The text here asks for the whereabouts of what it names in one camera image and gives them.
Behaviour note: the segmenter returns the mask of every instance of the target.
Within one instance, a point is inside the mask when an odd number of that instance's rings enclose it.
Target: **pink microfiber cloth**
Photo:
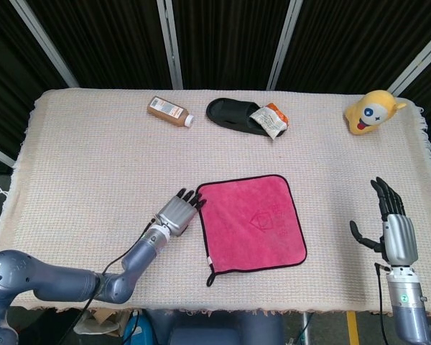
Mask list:
[[[212,274],[253,272],[299,265],[307,248],[289,184],[266,175],[198,187],[206,204],[200,210]]]

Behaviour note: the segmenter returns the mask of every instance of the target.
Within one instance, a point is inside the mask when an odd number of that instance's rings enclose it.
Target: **bottle label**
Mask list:
[[[175,106],[174,104],[166,102],[158,97],[155,97],[153,99],[153,101],[150,103],[150,107],[155,110],[161,111],[162,113],[165,113],[169,116],[172,116],[175,119],[179,119],[180,114],[184,111],[183,108]]]

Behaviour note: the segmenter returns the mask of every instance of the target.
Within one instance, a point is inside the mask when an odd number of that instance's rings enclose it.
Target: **robotic arm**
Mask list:
[[[193,193],[185,194],[182,189],[157,213],[154,224],[147,226],[122,259],[124,271],[120,274],[52,266],[16,250],[0,252],[0,345],[18,344],[16,332],[6,322],[6,311],[24,291],[33,290],[40,300],[82,302],[94,296],[95,300],[125,303],[170,237],[180,236],[203,207],[205,200],[199,200],[200,194],[190,200]]]
[[[384,267],[389,272],[389,297],[397,336],[408,344],[430,345],[431,337],[427,322],[425,301],[420,279],[411,265],[418,260],[417,241],[414,226],[405,216],[401,197],[381,178],[371,181],[379,197],[383,236],[380,242],[363,238],[354,221],[350,222],[351,233],[360,244],[381,253],[391,266]],[[376,264],[377,274],[380,270]]]

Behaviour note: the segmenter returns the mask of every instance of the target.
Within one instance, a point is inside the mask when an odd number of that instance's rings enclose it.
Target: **black cable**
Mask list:
[[[128,342],[128,340],[132,337],[132,335],[136,331],[138,323],[139,323],[139,314],[136,315],[136,322],[134,322],[134,327],[132,328],[131,333],[126,337],[126,339],[123,340],[123,342],[121,343],[121,345],[126,344]]]
[[[139,240],[144,236],[145,231],[147,231],[149,229],[149,227],[155,222],[154,218],[147,224],[147,226],[145,226],[145,229],[143,230],[141,236],[139,236],[139,238],[134,242],[134,244],[128,249],[126,250],[122,255],[120,255],[119,257],[117,257],[114,261],[110,262],[106,268],[104,268],[104,270],[102,271],[101,275],[106,275],[107,270],[110,268],[111,265],[113,265],[115,262],[119,261],[120,259],[122,259],[126,254],[128,254],[131,249],[134,248],[134,246],[137,244],[137,242],[139,242]],[[79,312],[79,314],[77,315],[77,317],[75,318],[75,320],[72,322],[72,324],[69,326],[69,328],[67,328],[67,331],[64,333],[64,335],[62,336],[62,338],[59,340],[59,342],[57,343],[57,345],[62,345],[64,343],[65,338],[67,338],[67,336],[69,335],[69,333],[73,330],[73,328],[75,327],[75,325],[78,323],[78,321],[81,319],[81,317],[83,316],[83,314],[87,311],[89,305],[91,304],[91,302],[93,302],[93,299],[95,298],[98,289],[101,285],[101,280],[98,279],[98,281],[96,282],[96,286],[94,287],[93,290],[93,294],[90,297],[90,299],[88,300],[88,302],[86,302],[85,306],[83,307],[83,309],[81,310],[81,312]]]
[[[303,333],[307,330],[308,325],[310,324],[311,318],[313,317],[314,313],[312,313],[310,315],[310,317],[307,320],[307,324],[305,325],[305,327],[298,333],[298,335],[295,337],[294,341],[292,342],[292,344],[296,344],[300,337],[303,335]]]
[[[375,270],[376,270],[376,276],[377,280],[379,281],[379,301],[380,301],[380,329],[381,329],[381,335],[383,336],[383,340],[385,342],[385,345],[388,344],[388,340],[386,340],[386,334],[385,334],[385,326],[383,324],[383,301],[381,299],[381,278],[380,278],[380,264],[375,263]]]

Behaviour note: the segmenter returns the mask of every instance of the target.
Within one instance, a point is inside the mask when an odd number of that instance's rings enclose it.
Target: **slipper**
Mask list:
[[[250,116],[260,107],[254,102],[237,101],[230,98],[217,98],[206,108],[206,115],[219,126],[239,132],[265,135],[267,132]]]

